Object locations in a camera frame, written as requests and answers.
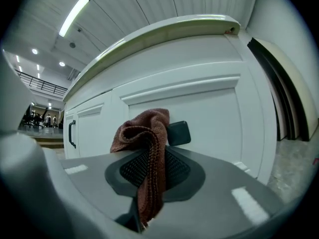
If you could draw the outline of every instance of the black railing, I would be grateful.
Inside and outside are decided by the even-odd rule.
[[[59,96],[64,96],[65,92],[67,91],[66,88],[58,86],[58,85],[54,85],[52,83],[43,81],[41,79],[38,79],[36,77],[33,77],[31,75],[25,74],[23,72],[20,72],[18,70],[16,70],[20,79],[22,80],[22,82],[24,84],[26,84],[27,86],[36,88],[36,89],[40,89],[43,91],[47,91],[49,93],[53,93]]]

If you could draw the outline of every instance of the recessed ceiling light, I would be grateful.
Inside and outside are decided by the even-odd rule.
[[[79,14],[81,9],[88,3],[88,1],[89,0],[79,0],[75,4],[75,6],[72,8],[72,10],[70,11],[69,15],[65,19],[65,22],[63,23],[63,25],[61,27],[61,30],[59,32],[59,35],[61,35],[62,37],[65,36],[66,31],[69,29],[69,27],[72,24],[73,20],[75,19],[77,14]]]

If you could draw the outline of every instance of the gray panel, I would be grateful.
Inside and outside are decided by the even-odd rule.
[[[85,165],[87,170],[69,174],[69,178],[81,194],[107,217],[115,220],[130,210],[132,198],[118,195],[107,183],[104,172],[109,164],[124,158],[132,151],[116,154],[75,158],[61,161],[64,169]]]
[[[231,194],[246,187],[252,197],[273,215],[283,207],[281,200],[266,186],[231,163],[185,149],[170,147],[196,161],[205,170],[206,180],[191,199],[165,203],[145,235],[150,238],[225,238],[251,229]]]

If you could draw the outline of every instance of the black handle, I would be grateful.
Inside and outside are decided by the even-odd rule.
[[[72,144],[73,147],[76,149],[75,143],[72,142],[72,131],[71,131],[72,125],[75,125],[75,120],[69,124],[69,142],[70,142],[70,144]]]

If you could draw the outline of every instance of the brown towel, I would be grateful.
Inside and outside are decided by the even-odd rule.
[[[133,120],[125,122],[116,131],[111,152],[148,148],[150,150],[148,173],[138,188],[138,207],[141,222],[147,222],[162,208],[165,191],[164,149],[169,125],[169,111],[147,110]]]

